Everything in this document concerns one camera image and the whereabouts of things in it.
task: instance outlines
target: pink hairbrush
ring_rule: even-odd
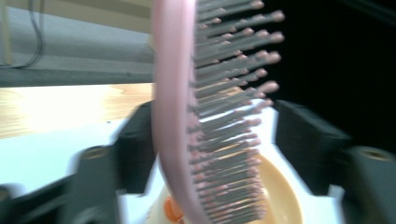
[[[224,16],[263,7],[259,0],[157,0],[153,9],[155,56],[154,146],[168,188],[194,224],[247,223],[263,219],[262,183],[254,168],[260,140],[246,119],[271,105],[251,100],[276,91],[274,81],[232,94],[266,75],[276,52],[248,49],[283,40],[254,32],[254,25],[282,21],[282,12],[237,21]]]

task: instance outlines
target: orange object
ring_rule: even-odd
[[[178,223],[183,218],[183,212],[177,202],[170,196],[163,203],[163,211],[166,217],[174,223]]]

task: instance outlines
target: yellow bowl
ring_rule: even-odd
[[[250,224],[303,224],[302,208],[288,180],[264,156],[260,155],[258,159],[262,161],[258,168],[265,186],[267,215],[264,220]],[[160,197],[148,212],[146,224],[174,224],[166,218],[163,211],[163,203],[168,196],[167,188],[163,188]]]

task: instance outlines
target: hairbrush bristle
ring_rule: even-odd
[[[251,100],[277,90],[275,82],[257,89],[227,94],[267,75],[264,65],[277,63],[277,52],[243,52],[281,42],[280,32],[254,32],[254,25],[282,21],[280,11],[251,18],[223,21],[221,17],[263,7],[262,1],[199,1],[195,31],[194,96],[196,144],[190,146],[191,174],[202,207],[213,223],[246,223],[264,218],[262,184],[256,170],[260,161],[254,147],[260,143],[250,127],[260,119],[247,119],[272,102],[252,105]]]

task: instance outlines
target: dark object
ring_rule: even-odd
[[[351,137],[301,105],[276,101],[276,109],[276,145],[314,194],[327,195],[332,158]]]
[[[0,186],[0,223],[120,223],[117,193],[144,193],[155,160],[150,104],[137,108],[113,146],[84,150],[75,174],[19,198]]]
[[[337,158],[346,190],[346,223],[396,223],[395,155],[373,147],[352,147]]]

